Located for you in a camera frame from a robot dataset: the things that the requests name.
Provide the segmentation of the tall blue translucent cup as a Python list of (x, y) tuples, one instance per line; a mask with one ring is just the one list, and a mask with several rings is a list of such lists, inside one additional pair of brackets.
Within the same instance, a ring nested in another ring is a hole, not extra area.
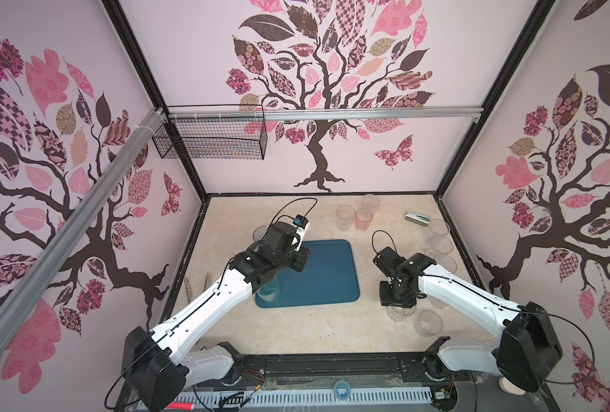
[(253, 241), (257, 242), (257, 241), (261, 241), (265, 238), (266, 233), (267, 233), (267, 225), (262, 225), (259, 226), (258, 228), (255, 229), (255, 231), (253, 232)]

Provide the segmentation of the green translucent cup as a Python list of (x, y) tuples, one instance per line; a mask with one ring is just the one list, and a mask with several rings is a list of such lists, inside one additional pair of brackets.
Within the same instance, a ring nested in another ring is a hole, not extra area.
[(264, 302), (274, 302), (279, 298), (280, 295), (280, 286), (279, 280), (274, 278), (269, 283), (266, 283), (260, 287), (257, 292), (257, 296), (263, 300)]

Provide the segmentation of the dark teal plastic tray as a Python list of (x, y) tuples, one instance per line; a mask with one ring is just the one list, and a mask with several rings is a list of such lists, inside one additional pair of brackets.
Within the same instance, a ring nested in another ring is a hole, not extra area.
[(310, 307), (355, 302), (359, 299), (358, 273), (346, 240), (315, 240), (303, 243), (311, 254), (302, 272), (280, 271), (280, 295), (268, 303), (255, 294), (255, 304), (264, 309)]

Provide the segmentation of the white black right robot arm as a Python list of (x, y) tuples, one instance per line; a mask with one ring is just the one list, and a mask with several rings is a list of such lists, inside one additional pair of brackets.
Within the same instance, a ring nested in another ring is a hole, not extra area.
[(535, 392), (563, 356), (550, 314), (540, 305), (499, 298), (447, 271), (421, 253), (408, 259), (391, 247), (375, 254), (384, 274), (379, 296), (384, 307), (416, 307), (433, 297), (482, 326), (492, 336), (477, 343), (446, 340), (434, 353), (449, 371), (504, 377), (515, 387)]

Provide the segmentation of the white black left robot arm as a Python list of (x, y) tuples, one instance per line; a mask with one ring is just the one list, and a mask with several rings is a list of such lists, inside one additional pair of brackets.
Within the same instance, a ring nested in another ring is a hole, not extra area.
[(303, 245), (308, 229), (304, 216), (270, 224), (262, 239), (232, 257), (222, 276), (186, 308), (148, 331), (137, 327), (126, 336), (121, 377), (147, 410), (167, 409), (188, 386), (236, 376), (241, 355), (229, 343), (196, 355), (191, 350), (226, 313), (280, 271), (303, 271), (311, 253)]

